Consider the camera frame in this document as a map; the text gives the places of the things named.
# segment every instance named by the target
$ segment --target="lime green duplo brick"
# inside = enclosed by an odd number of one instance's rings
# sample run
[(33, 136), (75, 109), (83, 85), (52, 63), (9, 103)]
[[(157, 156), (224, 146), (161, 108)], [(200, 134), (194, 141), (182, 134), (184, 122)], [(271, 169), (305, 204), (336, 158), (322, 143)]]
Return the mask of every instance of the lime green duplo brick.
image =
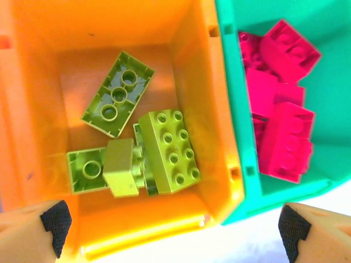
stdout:
[(108, 136), (117, 138), (153, 75), (152, 69), (126, 52), (121, 52), (81, 119)]
[(67, 153), (73, 193), (85, 193), (107, 188), (103, 178), (106, 147)]
[(200, 181), (179, 110), (149, 112), (139, 125), (159, 193), (174, 193)]
[(143, 157), (144, 157), (144, 181), (145, 181), (145, 188), (148, 192), (149, 196), (157, 195), (157, 186), (154, 179), (154, 174), (151, 169), (150, 161), (148, 158), (148, 153), (145, 148), (145, 143), (143, 139), (143, 135), (141, 133), (140, 125), (138, 123), (133, 125), (135, 140), (137, 141), (137, 145), (140, 145), (143, 149)]
[(145, 187), (143, 150), (133, 139), (110, 140), (107, 144), (103, 177), (113, 196), (137, 196)]

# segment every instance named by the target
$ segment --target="white surface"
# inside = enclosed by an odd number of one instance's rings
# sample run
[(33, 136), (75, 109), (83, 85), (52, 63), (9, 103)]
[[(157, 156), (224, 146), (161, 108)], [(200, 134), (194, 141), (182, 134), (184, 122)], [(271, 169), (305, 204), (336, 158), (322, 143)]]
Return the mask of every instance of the white surface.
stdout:
[[(351, 215), (351, 181), (304, 204)], [(95, 262), (288, 263), (279, 235), (280, 210), (141, 245)]]

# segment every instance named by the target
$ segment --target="orange plastic container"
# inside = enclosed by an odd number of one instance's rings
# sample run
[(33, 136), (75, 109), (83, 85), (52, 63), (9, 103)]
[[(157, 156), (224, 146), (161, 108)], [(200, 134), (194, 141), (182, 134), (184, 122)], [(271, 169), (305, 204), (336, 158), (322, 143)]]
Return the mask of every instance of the orange plastic container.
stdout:
[[(212, 0), (0, 0), (0, 194), (4, 210), (67, 201), (62, 261), (222, 222), (244, 190)], [(66, 152), (106, 146), (80, 121), (121, 50), (155, 70), (121, 138), (148, 111), (179, 106), (198, 185), (174, 195), (72, 195)]]

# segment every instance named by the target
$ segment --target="container wall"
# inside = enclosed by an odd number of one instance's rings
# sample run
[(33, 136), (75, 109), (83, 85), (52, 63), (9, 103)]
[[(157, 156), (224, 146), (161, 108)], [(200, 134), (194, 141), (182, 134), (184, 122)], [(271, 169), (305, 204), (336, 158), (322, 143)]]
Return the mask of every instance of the container wall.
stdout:
[[(228, 93), (237, 139), (248, 130), (245, 105), (238, 107), (237, 97), (246, 91), (244, 67), (241, 63), (237, 31), (264, 35), (280, 19), (286, 19), (309, 39), (323, 57), (312, 73), (301, 81), (306, 88), (305, 106), (316, 112), (312, 143), (314, 154), (309, 171), (299, 185), (271, 178), (257, 172), (248, 176), (243, 172), (246, 199), (226, 223), (245, 218), (282, 205), (320, 195), (351, 177), (348, 164), (351, 155), (351, 106), (348, 97), (349, 61), (351, 52), (351, 2), (329, 1), (244, 1), (216, 0), (220, 29), (223, 37)], [(244, 128), (239, 128), (242, 120)], [(245, 155), (251, 146), (240, 148), (247, 141), (238, 141), (241, 165), (252, 156)]]
[[(228, 216), (243, 189), (213, 3), (4, 2), (12, 43), (0, 49), (4, 210), (66, 200), (73, 223), (65, 256), (80, 251), (87, 259)], [(156, 73), (120, 138), (134, 137), (133, 123), (148, 111), (180, 107), (203, 173), (199, 185), (157, 197), (71, 194), (66, 152), (110, 139), (80, 117), (121, 50)]]

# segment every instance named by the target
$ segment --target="teal bin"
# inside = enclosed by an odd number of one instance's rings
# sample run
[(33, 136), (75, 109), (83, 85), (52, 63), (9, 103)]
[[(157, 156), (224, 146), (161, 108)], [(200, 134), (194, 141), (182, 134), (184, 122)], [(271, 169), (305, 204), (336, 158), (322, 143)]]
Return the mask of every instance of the teal bin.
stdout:
[[(246, 196), (226, 225), (285, 202), (318, 196), (351, 177), (351, 0), (216, 0), (216, 7)], [(300, 184), (258, 172), (237, 37), (238, 30), (264, 35), (282, 18), (323, 55), (300, 82), (306, 88), (306, 108), (316, 112), (314, 154)]]

